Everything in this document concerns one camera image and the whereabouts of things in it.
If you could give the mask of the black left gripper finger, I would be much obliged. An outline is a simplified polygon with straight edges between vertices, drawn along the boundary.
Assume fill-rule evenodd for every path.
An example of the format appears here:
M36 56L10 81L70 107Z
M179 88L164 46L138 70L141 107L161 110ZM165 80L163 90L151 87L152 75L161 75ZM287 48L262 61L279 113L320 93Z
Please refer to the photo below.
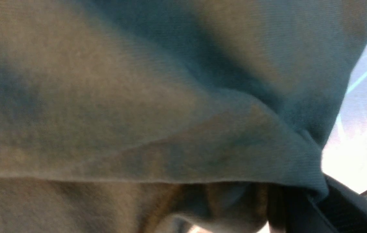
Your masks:
M358 194L326 176L329 194L316 200L306 189L272 186L271 233L367 233L367 191Z

